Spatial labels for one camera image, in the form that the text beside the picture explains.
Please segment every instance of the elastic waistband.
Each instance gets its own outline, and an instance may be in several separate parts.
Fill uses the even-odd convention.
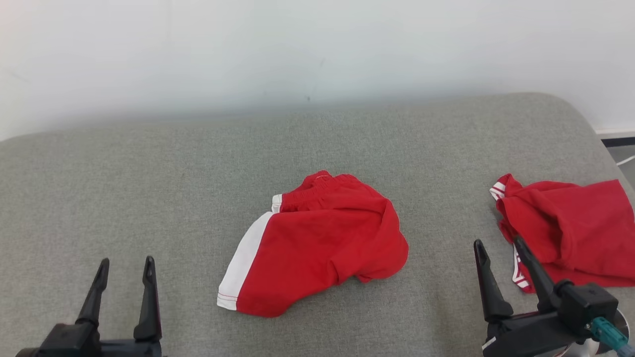
[[[343,174],[333,177],[330,173],[328,173],[328,171],[322,170],[314,173],[313,175],[307,176],[307,178],[305,178],[302,182],[299,190],[284,193],[283,202],[285,204],[297,203],[300,201],[318,198],[320,195],[337,189],[341,187],[342,184],[346,183],[360,184],[361,182],[353,175]]]

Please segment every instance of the baseboard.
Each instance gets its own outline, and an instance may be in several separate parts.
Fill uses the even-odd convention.
[[[635,137],[635,128],[629,129],[596,129],[596,134],[599,138],[604,139],[618,139],[618,138],[633,138]]]
[[[631,146],[635,145],[635,138],[602,139],[602,144],[606,147]]]

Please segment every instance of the gray cushion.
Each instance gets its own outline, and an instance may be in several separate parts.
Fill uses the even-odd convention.
[[[239,240],[320,169],[387,196],[410,244],[403,270],[349,280],[280,318],[216,306]],[[472,242],[485,243],[517,313],[512,248],[488,189],[620,179],[580,114],[548,95],[373,105],[203,124],[129,125],[0,143],[0,346],[8,356],[72,323],[100,259],[110,258],[102,338],[132,336],[144,258],[157,264],[168,356],[479,356],[485,340]],[[635,321],[635,290],[613,288]]]

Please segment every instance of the red fabric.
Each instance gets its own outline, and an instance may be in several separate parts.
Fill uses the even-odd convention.
[[[407,257],[408,244],[388,199],[352,175],[320,171],[283,194],[236,307],[279,316],[297,300],[351,276],[364,283],[388,278]]]
[[[635,222],[618,180],[523,187],[508,173],[498,182],[505,185],[498,187],[496,202],[505,239],[512,243],[515,236],[523,237],[554,281],[635,286]],[[519,268],[530,282],[523,291],[535,292],[527,268],[522,263]]]

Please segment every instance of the white wall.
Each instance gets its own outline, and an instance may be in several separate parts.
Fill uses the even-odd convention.
[[[632,0],[0,0],[0,140],[125,113],[510,91],[628,130],[634,18]]]

